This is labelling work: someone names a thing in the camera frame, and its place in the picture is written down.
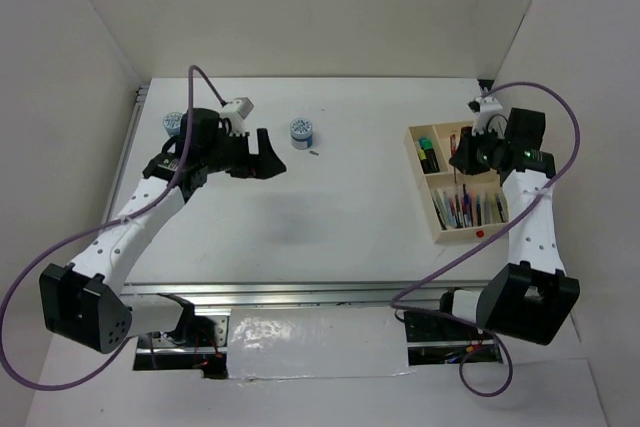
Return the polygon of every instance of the white table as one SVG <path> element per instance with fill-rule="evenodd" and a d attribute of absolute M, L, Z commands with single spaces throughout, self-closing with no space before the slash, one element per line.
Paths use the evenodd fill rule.
<path fill-rule="evenodd" d="M 211 177 L 145 252 L 132 273 L 134 282 L 411 280 L 470 247 L 428 240 L 402 138 L 409 125 L 469 118 L 465 104 L 477 93 L 475 81 L 223 79 L 216 84 L 228 98 L 254 101 L 248 127 L 270 129 L 289 171 L 266 182 Z M 162 117 L 184 110 L 186 85 L 184 79 L 153 81 L 117 207 L 166 140 Z M 215 107 L 202 82 L 196 99 L 198 106 Z M 287 127 L 296 116 L 314 122 L 319 156 L 289 145 Z M 506 245 L 499 242 L 447 278 L 487 280 L 505 258 Z M 322 309 L 312 312 L 322 315 Z M 354 325 L 341 339 L 347 350 L 362 343 L 357 313 L 344 309 L 344 321 L 351 318 Z M 104 426 L 162 427 L 606 425 L 570 321 L 548 347 L 505 341 L 517 365 L 511 388 L 497 399 L 466 392 L 454 365 L 420 366 L 393 377 L 256 382 L 206 380 L 190 371 L 133 372 L 131 343 L 85 386 L 36 393 L 27 427 L 83 425 L 87 419 Z M 103 361 L 54 336 L 40 381 L 77 379 Z M 319 360 L 310 356 L 312 366 L 314 361 Z M 316 367 L 322 371 L 322 365 Z M 468 370 L 470 380 L 486 389 L 504 375 L 504 367 L 495 364 Z"/>
<path fill-rule="evenodd" d="M 246 127 L 269 129 L 288 172 L 268 181 L 209 177 L 143 254 L 133 283 L 372 282 L 422 278 L 471 244 L 431 241 L 403 136 L 410 125 L 471 118 L 473 79 L 216 79 L 227 99 L 255 104 Z M 219 108 L 202 80 L 196 106 Z M 116 209 L 185 111 L 187 81 L 154 79 Z M 290 145 L 289 122 L 314 123 L 313 150 Z M 498 242 L 447 274 L 488 280 L 505 263 Z"/>

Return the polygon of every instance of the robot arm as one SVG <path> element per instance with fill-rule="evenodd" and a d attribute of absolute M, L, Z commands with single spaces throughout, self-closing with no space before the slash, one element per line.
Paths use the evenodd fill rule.
<path fill-rule="evenodd" d="M 540 203 L 509 232 L 507 265 L 480 294 L 456 291 L 452 313 L 480 328 L 538 344 L 549 344 L 580 294 L 576 279 L 566 276 L 553 225 L 553 187 L 544 185 L 556 171 L 553 155 L 541 152 L 545 116 L 512 109 L 504 138 L 489 128 L 502 107 L 494 98 L 469 104 L 473 127 L 463 129 L 449 163 L 465 175 L 494 169 L 516 218 L 538 195 Z"/>
<path fill-rule="evenodd" d="M 118 214 L 120 225 L 102 232 L 66 266 L 50 264 L 40 276 L 40 294 L 47 329 L 98 352 L 109 353 L 127 337 L 162 331 L 176 343 L 197 330 L 210 331 L 212 321 L 195 315 L 184 299 L 166 295 L 119 297 L 138 258 L 160 229 L 202 187 L 207 175 L 227 172 L 232 177 L 268 179 L 286 171 L 266 129 L 258 129 L 258 153 L 249 153 L 242 120 L 253 107 L 236 99 L 222 114 L 194 109 L 187 162 L 176 186 L 155 207 L 130 219 L 133 212 L 154 202 L 173 177 L 184 150 L 187 116 L 180 134 L 163 146 L 143 171 L 135 192 Z"/>

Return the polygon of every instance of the white backdrop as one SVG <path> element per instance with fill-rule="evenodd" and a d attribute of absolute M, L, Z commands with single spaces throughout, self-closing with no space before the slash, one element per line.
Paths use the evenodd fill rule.
<path fill-rule="evenodd" d="M 61 238 L 97 223 L 126 132 L 134 86 L 83 0 L 0 0 L 0 295 Z M 71 250 L 50 259 L 68 259 Z M 5 348 L 37 380 L 51 335 L 37 276 L 10 305 Z M 4 427 L 24 425 L 33 392 L 0 369 Z"/>
<path fill-rule="evenodd" d="M 637 425 L 640 0 L 534 0 L 498 81 L 543 82 L 578 115 L 582 151 L 556 190 L 558 246 L 579 277 L 581 334 L 611 427 Z M 544 94 L 502 97 L 548 114 L 545 146 L 562 165 L 572 130 Z"/>
<path fill-rule="evenodd" d="M 92 0 L 146 79 L 493 78 L 530 0 Z"/>

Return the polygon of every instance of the black bracket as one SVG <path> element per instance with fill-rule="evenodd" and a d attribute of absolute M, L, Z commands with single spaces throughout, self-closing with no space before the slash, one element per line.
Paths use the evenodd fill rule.
<path fill-rule="evenodd" d="M 562 272 L 507 264 L 482 290 L 476 307 L 480 328 L 548 345 L 580 296 L 580 283 Z"/>
<path fill-rule="evenodd" d="M 131 312 L 102 282 L 73 271 L 73 266 L 49 264 L 40 275 L 40 297 L 48 330 L 108 354 L 127 337 Z"/>
<path fill-rule="evenodd" d="M 480 86 L 480 90 L 482 91 L 483 94 L 485 92 L 490 91 L 493 88 L 494 82 L 495 82 L 495 79 L 493 79 L 493 80 L 478 79 L 478 85 Z"/>

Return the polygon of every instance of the purple cable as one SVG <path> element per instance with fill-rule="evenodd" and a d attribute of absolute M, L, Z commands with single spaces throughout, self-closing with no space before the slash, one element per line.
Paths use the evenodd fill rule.
<path fill-rule="evenodd" d="M 400 303 L 400 301 L 404 297 L 406 297 L 408 294 L 410 294 L 411 292 L 413 292 L 415 290 L 418 290 L 423 285 L 428 284 L 429 282 L 432 282 L 433 280 L 437 279 L 438 277 L 440 277 L 443 274 L 446 274 L 451 269 L 453 269 L 454 267 L 460 265 L 465 260 L 468 260 L 469 258 L 473 257 L 475 254 L 477 254 L 481 250 L 486 249 L 488 246 L 493 244 L 500 237 L 502 237 L 507 232 L 509 232 L 515 225 L 517 225 L 527 215 L 529 215 L 529 213 L 538 205 L 538 203 L 540 203 L 540 200 L 542 199 L 543 192 L 546 189 L 548 189 L 549 187 L 551 187 L 553 184 L 555 184 L 564 174 L 566 174 L 567 171 L 573 165 L 573 163 L 576 161 L 576 157 L 578 156 L 578 150 L 580 149 L 580 126 L 578 125 L 578 119 L 576 118 L 576 115 L 573 112 L 573 110 L 571 109 L 571 107 L 569 107 L 569 104 L 567 104 L 567 102 L 562 97 L 560 97 L 559 94 L 557 94 L 556 92 L 551 90 L 549 87 L 546 87 L 546 86 L 544 86 L 542 84 L 538 84 L 536 82 L 509 82 L 507 84 L 503 84 L 503 85 L 500 85 L 498 87 L 494 87 L 489 92 L 485 93 L 482 97 L 487 97 L 487 96 L 493 95 L 496 92 L 500 92 L 501 90 L 508 89 L 510 87 L 519 87 L 519 86 L 533 87 L 535 89 L 539 89 L 539 90 L 542 90 L 542 91 L 546 92 L 551 97 L 553 97 L 556 101 L 558 101 L 558 103 L 560 105 L 562 105 L 564 110 L 567 112 L 567 114 L 569 115 L 569 118 L 571 119 L 571 123 L 573 124 L 573 135 L 574 135 L 573 151 L 571 152 L 571 156 L 569 157 L 569 160 L 558 171 L 558 173 L 545 184 L 545 186 L 543 187 L 543 189 L 540 192 L 540 194 L 538 194 L 535 197 L 533 202 L 531 202 L 531 204 L 529 204 L 529 206 L 527 206 L 527 208 L 524 209 L 520 213 L 520 215 L 518 215 L 515 219 L 511 220 L 507 225 L 502 227 L 498 232 L 496 232 L 494 235 L 489 237 L 487 240 L 485 240 L 485 241 L 481 242 L 480 244 L 476 245 L 473 249 L 469 250 L 468 252 L 465 252 L 460 257 L 458 257 L 457 259 L 452 260 L 447 265 L 445 265 L 444 267 L 441 267 L 440 269 L 436 270 L 432 274 L 427 275 L 424 279 L 419 280 L 418 282 L 415 282 L 415 283 L 409 285 L 408 287 L 406 287 L 405 289 L 403 289 L 395 297 L 393 297 L 393 299 L 391 299 L 390 305 L 391 305 L 392 308 L 399 309 L 399 310 L 407 310 L 407 311 L 411 311 L 411 312 L 419 312 L 419 313 L 423 313 L 423 314 L 434 315 L 434 316 L 437 316 L 437 317 L 441 317 L 441 318 L 445 318 L 445 319 L 449 319 L 449 320 L 454 320 L 456 322 L 459 322 L 461 324 L 468 325 L 468 326 L 471 326 L 471 327 L 474 327 L 474 328 L 478 328 L 478 326 L 474 322 L 469 322 L 467 320 L 460 319 L 460 318 L 455 317 L 453 315 L 445 314 L 445 313 L 439 312 L 437 310 L 429 310 L 429 309 L 424 309 L 424 308 L 421 308 L 421 307 L 412 307 L 412 306 L 408 306 L 408 305 L 403 305 L 403 304 Z M 495 333 L 493 333 L 491 331 L 488 331 L 488 330 L 485 330 L 485 332 L 487 332 L 487 333 L 489 333 L 489 334 L 491 334 L 493 336 L 493 338 L 495 339 L 496 343 L 500 346 L 500 348 L 504 352 L 506 360 L 507 360 L 507 366 L 508 366 L 507 379 L 505 380 L 505 382 L 502 385 L 502 387 L 500 387 L 498 390 L 493 391 L 493 392 L 480 392 L 480 391 L 474 389 L 473 387 L 471 387 L 471 385 L 469 385 L 469 383 L 465 379 L 464 373 L 463 373 L 463 367 L 464 367 L 465 362 L 467 360 L 469 360 L 469 358 L 471 358 L 477 352 L 479 352 L 480 350 L 483 350 L 483 349 L 478 349 L 478 350 L 475 350 L 475 351 L 471 351 L 467 355 L 465 355 L 463 357 L 463 359 L 460 361 L 460 367 L 459 367 L 458 372 L 460 374 L 460 380 L 462 380 L 462 383 L 464 384 L 464 386 L 467 389 L 469 389 L 471 392 L 473 392 L 476 395 L 479 395 L 480 397 L 495 397 L 497 395 L 502 394 L 505 390 L 507 390 L 507 388 L 511 384 L 511 381 L 513 380 L 513 362 L 511 360 L 511 356 L 509 355 L 509 352 L 507 351 L 506 346 L 504 345 L 504 342 L 502 342 L 502 340 Z"/>
<path fill-rule="evenodd" d="M 167 184 L 167 188 L 153 202 L 147 204 L 146 206 L 144 206 L 140 210 L 137 210 L 137 211 L 133 212 L 131 215 L 129 215 L 128 219 L 135 219 L 136 217 L 140 217 L 141 215 L 144 215 L 147 212 L 149 212 L 156 205 L 158 205 L 160 202 L 162 202 L 162 200 L 164 200 L 164 198 L 169 194 L 171 189 L 173 189 L 176 186 L 177 182 L 178 182 L 179 175 L 180 175 L 180 173 L 182 172 L 182 170 L 184 168 L 185 162 L 187 161 L 187 153 L 189 151 L 189 146 L 191 145 L 191 131 L 193 129 L 193 125 L 192 124 L 193 124 L 193 104 L 194 104 L 194 100 L 193 100 L 193 96 L 194 96 L 193 95 L 193 90 L 194 90 L 193 89 L 193 73 L 194 73 L 194 71 L 198 72 L 200 74 L 200 76 L 202 76 L 202 78 L 205 80 L 207 85 L 213 91 L 214 95 L 216 96 L 216 98 L 218 99 L 220 104 L 222 106 L 224 106 L 226 104 L 226 102 L 222 99 L 222 97 L 220 96 L 220 94 L 218 93 L 216 88 L 213 86 L 213 84 L 211 83 L 211 81 L 209 80 L 207 75 L 202 71 L 202 69 L 200 67 L 198 67 L 197 65 L 192 65 L 191 67 L 189 67 L 189 74 L 188 74 L 188 78 L 189 78 L 189 98 L 188 98 L 188 104 L 187 104 L 187 132 L 185 134 L 184 150 L 182 151 L 182 155 L 180 156 L 180 161 L 178 162 L 178 168 L 176 169 L 175 174 L 173 174 L 173 177 L 171 178 L 171 181 Z M 108 222 L 105 222 L 104 224 L 98 225 L 97 227 L 93 227 L 91 229 L 88 229 L 88 230 L 85 230 L 83 232 L 79 232 L 77 234 L 74 234 L 74 235 L 72 235 L 70 237 L 67 237 L 66 239 L 61 240 L 57 244 L 52 245 L 47 250 L 45 250 L 40 255 L 38 255 L 35 259 L 33 259 L 31 261 L 31 263 L 25 267 L 25 269 L 22 272 L 20 272 L 20 274 L 18 275 L 16 280 L 13 281 L 13 283 L 11 284 L 9 289 L 7 290 L 7 293 L 5 294 L 4 298 L 2 299 L 2 303 L 0 304 L 0 364 L 2 365 L 4 370 L 7 372 L 9 377 L 11 377 L 13 380 L 18 382 L 19 384 L 22 384 L 23 386 L 28 387 L 30 389 L 42 390 L 42 391 L 48 391 L 48 392 L 59 391 L 59 390 L 67 390 L 67 389 L 71 389 L 73 387 L 77 387 L 78 385 L 84 384 L 85 382 L 93 379 L 98 374 L 100 374 L 103 370 L 105 370 L 107 367 L 109 367 L 109 365 L 116 359 L 118 354 L 120 354 L 120 352 L 122 352 L 122 350 L 126 346 L 126 344 L 127 344 L 129 339 L 127 339 L 125 342 L 123 342 L 122 345 L 120 345 L 120 347 L 118 347 L 116 349 L 116 351 L 113 353 L 113 355 L 111 355 L 111 357 L 109 357 L 109 359 L 107 359 L 107 361 L 104 364 L 102 364 L 100 367 L 98 367 L 98 369 L 96 369 L 95 371 L 91 372 L 90 374 L 82 377 L 81 379 L 78 379 L 78 380 L 76 380 L 74 382 L 69 382 L 69 383 L 66 383 L 66 384 L 43 385 L 43 384 L 38 384 L 36 382 L 32 382 L 29 379 L 25 379 L 18 372 L 15 371 L 13 366 L 9 363 L 9 359 L 7 359 L 7 354 L 6 354 L 5 349 L 4 349 L 4 339 L 3 339 L 4 318 L 5 318 L 6 314 L 7 314 L 7 308 L 9 307 L 9 302 L 11 301 L 11 298 L 15 294 L 16 290 L 18 289 L 18 287 L 20 286 L 22 281 L 29 274 L 29 272 L 31 272 L 40 262 L 42 262 L 44 259 L 49 257 L 52 253 L 54 253 L 58 249 L 64 247 L 65 245 L 68 245 L 71 242 L 74 242 L 74 241 L 76 241 L 78 239 L 86 237 L 87 235 L 91 235 L 91 234 L 94 234 L 96 232 L 99 232 L 100 230 L 108 229 L 110 227 L 114 227 L 114 226 L 120 225 L 120 224 L 122 224 L 122 220 L 121 219 L 110 220 Z"/>

